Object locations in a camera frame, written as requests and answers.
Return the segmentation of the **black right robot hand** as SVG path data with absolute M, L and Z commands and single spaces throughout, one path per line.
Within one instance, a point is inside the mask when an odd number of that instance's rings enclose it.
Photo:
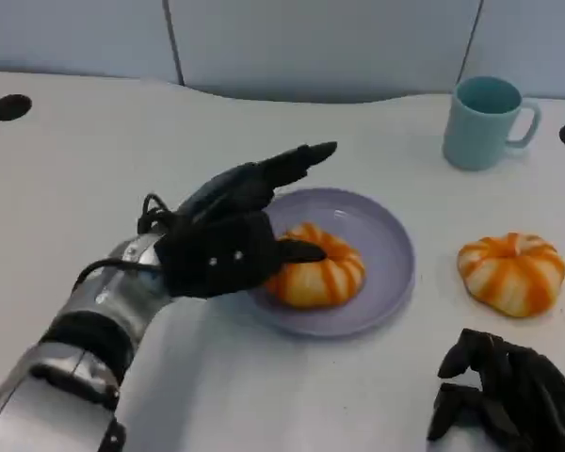
M 469 419 L 506 451 L 565 451 L 565 376 L 534 349 L 464 329 L 438 377 L 430 442 Z

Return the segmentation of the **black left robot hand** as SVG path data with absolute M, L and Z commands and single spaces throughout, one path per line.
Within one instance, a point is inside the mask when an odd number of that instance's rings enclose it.
M 286 263 L 320 262 L 327 253 L 302 239 L 278 239 L 265 209 L 275 191 L 305 178 L 337 150 L 335 141 L 300 145 L 228 169 L 180 205 L 177 224 L 155 251 L 163 268 L 273 272 Z

